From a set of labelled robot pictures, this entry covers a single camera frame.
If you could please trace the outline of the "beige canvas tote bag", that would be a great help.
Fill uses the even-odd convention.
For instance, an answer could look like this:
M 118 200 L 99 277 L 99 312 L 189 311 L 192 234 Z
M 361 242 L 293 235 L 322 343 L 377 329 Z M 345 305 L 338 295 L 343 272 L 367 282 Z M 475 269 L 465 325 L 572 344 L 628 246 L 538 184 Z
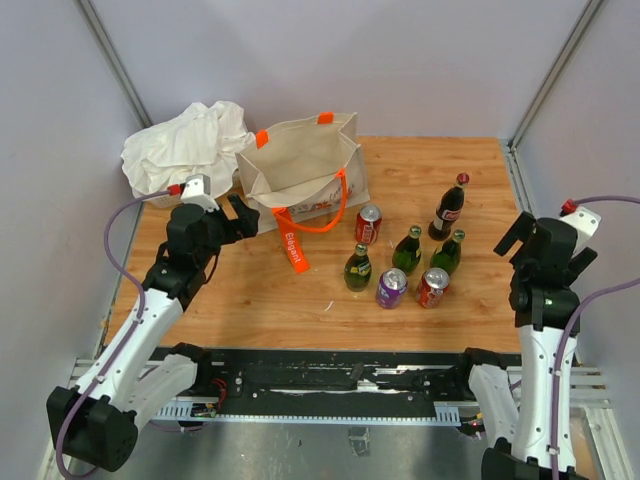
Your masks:
M 323 112 L 255 134 L 236 154 L 241 186 L 260 214 L 258 232 L 277 230 L 298 274 L 309 269 L 299 234 L 325 234 L 348 207 L 370 200 L 356 113 Z

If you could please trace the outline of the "brown cola glass bottle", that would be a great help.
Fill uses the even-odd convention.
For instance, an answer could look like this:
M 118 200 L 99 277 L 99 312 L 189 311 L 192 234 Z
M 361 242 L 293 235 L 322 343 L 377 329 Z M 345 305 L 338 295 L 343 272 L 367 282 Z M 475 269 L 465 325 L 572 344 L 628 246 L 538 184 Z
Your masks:
M 470 181 L 467 173 L 459 173 L 454 185 L 442 196 L 435 212 L 434 219 L 428 227 L 428 234 L 436 241 L 446 240 L 452 225 L 457 221 L 464 206 L 465 188 Z

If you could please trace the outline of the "green glass bottle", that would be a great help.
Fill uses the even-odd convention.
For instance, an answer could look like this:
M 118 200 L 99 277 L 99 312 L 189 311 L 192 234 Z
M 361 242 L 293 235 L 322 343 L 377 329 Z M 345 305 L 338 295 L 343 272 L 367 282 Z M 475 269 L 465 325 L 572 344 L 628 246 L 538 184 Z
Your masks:
M 366 244 L 356 244 L 354 253 L 345 264 L 343 278 L 351 291 L 360 292 L 366 289 L 371 279 L 371 262 Z
M 465 236 L 466 234 L 463 230 L 455 230 L 451 237 L 434 251 L 430 258 L 429 267 L 440 268 L 449 276 L 452 276 L 461 261 L 461 246 Z
M 422 229 L 418 225 L 409 228 L 408 235 L 395 247 L 392 256 L 392 265 L 403 271 L 407 276 L 411 275 L 421 261 L 420 237 Z

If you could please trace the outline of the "red soda can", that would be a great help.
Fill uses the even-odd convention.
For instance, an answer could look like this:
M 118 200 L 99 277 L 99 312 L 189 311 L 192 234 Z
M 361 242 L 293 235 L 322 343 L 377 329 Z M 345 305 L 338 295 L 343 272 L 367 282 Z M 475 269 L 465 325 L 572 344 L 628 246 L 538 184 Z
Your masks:
M 381 210 L 373 204 L 363 206 L 356 216 L 355 239 L 371 245 L 376 242 L 382 222 Z
M 430 268 L 421 277 L 415 298 L 424 308 L 435 308 L 449 287 L 449 274 L 441 268 Z

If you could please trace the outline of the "purple soda can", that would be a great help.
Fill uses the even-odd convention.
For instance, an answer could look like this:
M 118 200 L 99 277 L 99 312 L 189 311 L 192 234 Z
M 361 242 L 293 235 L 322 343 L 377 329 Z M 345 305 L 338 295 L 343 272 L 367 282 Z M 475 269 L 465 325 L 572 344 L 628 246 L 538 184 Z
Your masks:
M 407 276 L 402 270 L 398 268 L 386 270 L 379 278 L 376 302 L 382 308 L 394 309 L 400 305 L 407 288 Z

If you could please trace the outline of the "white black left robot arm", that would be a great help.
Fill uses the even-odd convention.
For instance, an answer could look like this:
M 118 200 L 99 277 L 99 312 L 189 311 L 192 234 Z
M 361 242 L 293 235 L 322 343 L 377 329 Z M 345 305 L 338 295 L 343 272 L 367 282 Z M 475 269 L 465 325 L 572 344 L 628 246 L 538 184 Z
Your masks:
M 112 342 L 71 388 L 57 387 L 46 401 L 56 464 L 72 478 L 64 459 L 114 472 L 130 457 L 140 431 L 178 394 L 200 396 L 225 384 L 216 378 L 208 350 L 180 343 L 156 367 L 143 368 L 167 330 L 186 312 L 217 267 L 221 248 L 258 233 L 259 214 L 236 193 L 236 213 L 216 203 L 184 201 L 173 209 L 167 239 L 136 285 L 138 298 Z

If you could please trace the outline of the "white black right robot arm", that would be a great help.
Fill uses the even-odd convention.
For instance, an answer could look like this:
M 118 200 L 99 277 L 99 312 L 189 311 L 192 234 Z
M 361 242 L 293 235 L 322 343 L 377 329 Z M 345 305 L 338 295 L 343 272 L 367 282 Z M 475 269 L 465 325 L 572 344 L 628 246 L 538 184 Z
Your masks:
M 455 392 L 476 399 L 488 448 L 484 479 L 576 479 L 570 432 L 570 376 L 577 347 L 580 299 L 571 286 L 596 259 L 587 243 L 600 216 L 570 207 L 559 218 L 523 212 L 498 242 L 500 256 L 520 247 L 510 263 L 509 304 L 515 314 L 522 370 L 515 398 L 494 352 L 471 356 L 453 375 Z

